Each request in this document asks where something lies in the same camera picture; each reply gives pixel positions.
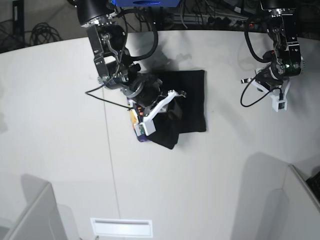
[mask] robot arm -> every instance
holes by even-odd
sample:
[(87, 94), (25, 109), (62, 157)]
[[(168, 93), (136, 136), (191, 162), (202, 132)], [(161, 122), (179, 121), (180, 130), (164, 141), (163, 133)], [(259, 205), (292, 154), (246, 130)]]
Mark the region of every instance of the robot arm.
[[(151, 19), (138, 9), (122, 10), (115, 13), (108, 8), (107, 0), (75, 0), (78, 19), (82, 27), (86, 28), (88, 38), (94, 54), (94, 64), (98, 72), (98, 81), (102, 87), (110, 90), (120, 89), (127, 97), (133, 115), (138, 136), (149, 136), (156, 131), (153, 118), (170, 109), (175, 97), (185, 97), (185, 92), (174, 90), (162, 91), (162, 81), (154, 74), (141, 74), (141, 67), (135, 64), (150, 57), (158, 46), (158, 32)], [(154, 42), (151, 50), (142, 56), (130, 56), (126, 49), (128, 32), (116, 24), (117, 19), (126, 14), (138, 13), (151, 26)], [(106, 62), (105, 58), (114, 57), (115, 61)], [(181, 117), (180, 109), (175, 107), (176, 116)]]
[[(272, 98), (272, 107), (278, 112), (281, 109), (287, 109), (286, 95), (291, 85), (290, 78), (300, 75), (304, 66), (296, 30), (296, 6), (291, 0), (261, 0), (260, 5), (265, 16), (249, 18), (245, 25), (244, 35), (252, 56), (257, 61), (268, 63), (268, 65), (256, 69), (255, 77), (243, 79), (242, 83), (252, 84), (259, 91), (265, 92), (262, 98), (269, 95)], [(267, 33), (273, 40), (273, 50), (266, 52), (263, 58), (255, 54), (249, 39), (249, 24), (256, 18), (265, 21)], [(244, 107), (252, 106), (252, 104), (244, 105), (242, 103), (243, 94), (240, 100), (241, 105)]]

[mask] vent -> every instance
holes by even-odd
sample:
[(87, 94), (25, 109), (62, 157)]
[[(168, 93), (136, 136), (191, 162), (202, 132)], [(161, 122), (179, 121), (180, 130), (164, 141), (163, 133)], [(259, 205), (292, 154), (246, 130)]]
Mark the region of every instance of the vent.
[(151, 220), (123, 220), (91, 218), (93, 232), (96, 236), (122, 238), (152, 238)]

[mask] white tabletop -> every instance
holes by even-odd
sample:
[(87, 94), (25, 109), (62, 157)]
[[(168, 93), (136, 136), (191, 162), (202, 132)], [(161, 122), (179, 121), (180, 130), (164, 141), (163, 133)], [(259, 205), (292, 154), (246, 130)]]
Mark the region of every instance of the white tabletop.
[[(131, 55), (151, 47), (150, 34), (129, 35)], [(251, 36), (260, 56), (271, 49), (265, 34)], [(288, 110), (276, 113), (268, 98), (240, 105), (240, 79), (263, 66), (243, 32), (160, 32), (144, 71), (206, 71), (207, 132), (181, 134), (173, 150), (139, 143), (125, 109), (106, 103), (104, 111), (83, 94), (97, 85), (87, 38), (2, 54), (0, 171), (51, 181), (83, 239), (93, 237), (89, 217), (119, 217), (112, 170), (120, 217), (153, 220), (157, 240), (255, 239), (287, 163), (320, 154), (320, 45), (299, 42), (306, 68), (292, 79)], [(118, 90), (104, 96), (126, 103)], [(250, 87), (244, 101), (260, 96)]]

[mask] folded cloth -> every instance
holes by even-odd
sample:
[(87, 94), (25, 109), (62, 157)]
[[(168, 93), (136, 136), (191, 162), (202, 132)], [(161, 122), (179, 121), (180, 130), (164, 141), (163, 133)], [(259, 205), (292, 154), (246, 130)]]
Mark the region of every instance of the folded cloth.
[(205, 132), (205, 71), (166, 71), (156, 73), (163, 82), (163, 91), (185, 91), (186, 98), (176, 97), (182, 109), (181, 119), (172, 112), (159, 113), (154, 119), (156, 132), (146, 136), (154, 143), (173, 149), (178, 143), (179, 134)]

